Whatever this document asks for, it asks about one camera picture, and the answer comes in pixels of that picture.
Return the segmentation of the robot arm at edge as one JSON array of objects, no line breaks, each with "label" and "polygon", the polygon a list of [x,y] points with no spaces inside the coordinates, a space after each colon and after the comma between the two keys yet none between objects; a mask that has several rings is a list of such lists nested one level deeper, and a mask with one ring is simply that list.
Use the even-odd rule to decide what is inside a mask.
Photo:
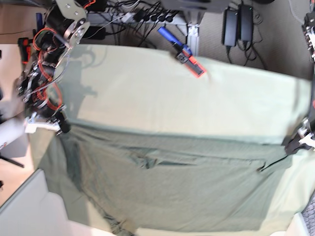
[{"label": "robot arm at edge", "polygon": [[[311,58],[315,58],[315,12],[307,13],[302,25],[303,35],[308,45]],[[45,128],[55,132],[61,131],[59,123],[38,122],[35,120],[36,114],[24,121],[25,132],[34,133],[38,128]],[[315,81],[311,83],[311,100],[308,115],[303,119],[301,127],[297,133],[289,139],[285,145],[285,151],[288,155],[296,154],[301,149],[310,150],[315,147]]]}]

